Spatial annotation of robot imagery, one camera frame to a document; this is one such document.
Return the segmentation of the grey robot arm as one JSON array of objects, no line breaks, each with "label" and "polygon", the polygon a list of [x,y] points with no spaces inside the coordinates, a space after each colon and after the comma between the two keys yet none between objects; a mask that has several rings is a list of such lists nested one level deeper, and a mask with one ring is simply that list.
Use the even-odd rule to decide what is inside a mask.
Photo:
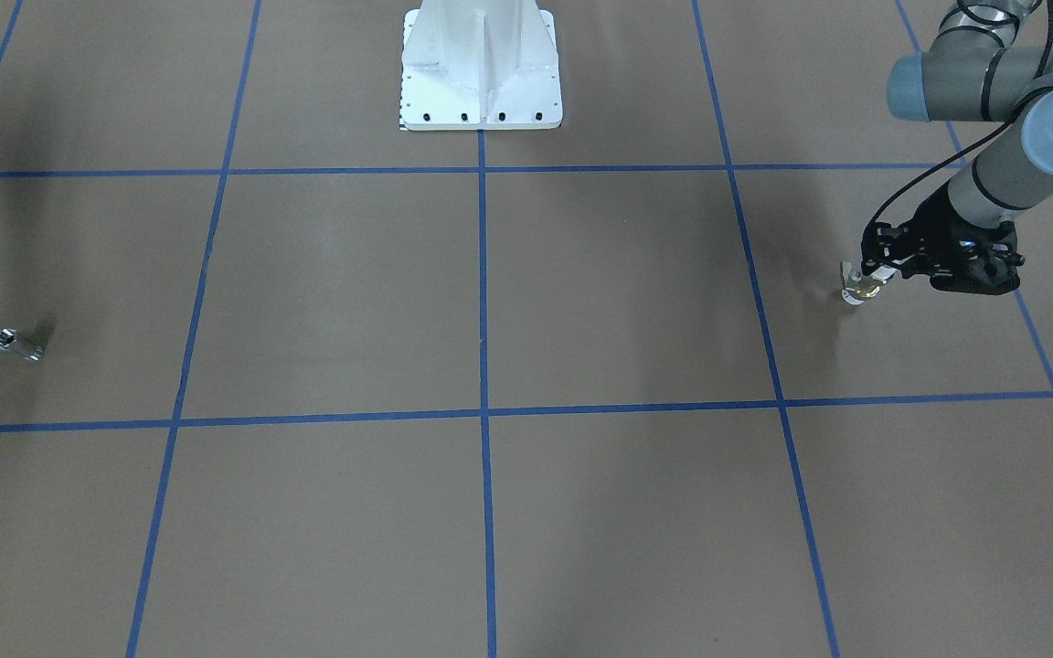
[{"label": "grey robot arm", "polygon": [[1019,48],[1032,1],[958,1],[927,49],[890,71],[891,113],[915,122],[994,123],[966,147],[971,162],[893,226],[868,221],[851,281],[923,276],[966,294],[1019,287],[1016,218],[1053,196],[1053,38]]}]

